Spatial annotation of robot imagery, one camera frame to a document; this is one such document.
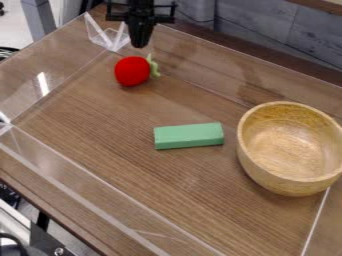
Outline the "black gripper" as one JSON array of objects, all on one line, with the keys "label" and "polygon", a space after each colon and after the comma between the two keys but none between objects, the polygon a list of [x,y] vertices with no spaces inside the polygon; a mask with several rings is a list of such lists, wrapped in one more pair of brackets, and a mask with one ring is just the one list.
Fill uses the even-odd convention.
[{"label": "black gripper", "polygon": [[[174,22],[174,10],[174,1],[168,4],[156,4],[154,0],[126,0],[125,3],[105,0],[105,20],[126,22],[130,43],[134,48],[148,45],[154,23]],[[142,20],[141,40],[138,19]]]}]

